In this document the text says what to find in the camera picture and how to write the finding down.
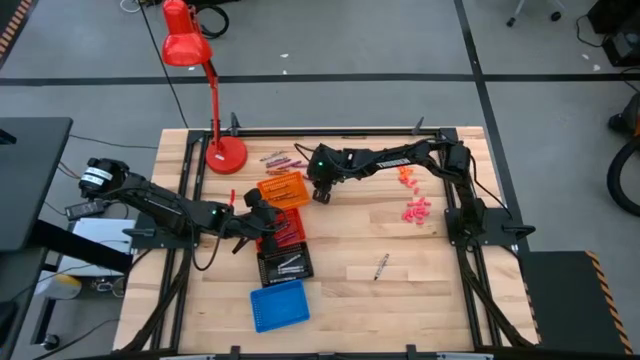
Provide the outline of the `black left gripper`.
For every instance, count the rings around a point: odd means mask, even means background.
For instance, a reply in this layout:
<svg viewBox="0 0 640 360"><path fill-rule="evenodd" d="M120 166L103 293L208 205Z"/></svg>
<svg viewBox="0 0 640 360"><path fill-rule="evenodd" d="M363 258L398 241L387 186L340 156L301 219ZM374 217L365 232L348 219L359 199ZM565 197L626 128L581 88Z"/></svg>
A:
<svg viewBox="0 0 640 360"><path fill-rule="evenodd" d="M285 224L277 221L279 214L284 214L280 208L271 206L263 199L258 188L253 188L244 195L245 204L250 211L244 215L234 215L230 219L230 235L239 238L232 250L237 254L249 241L261 239L260 249L264 254L278 249L275 234Z"/></svg>

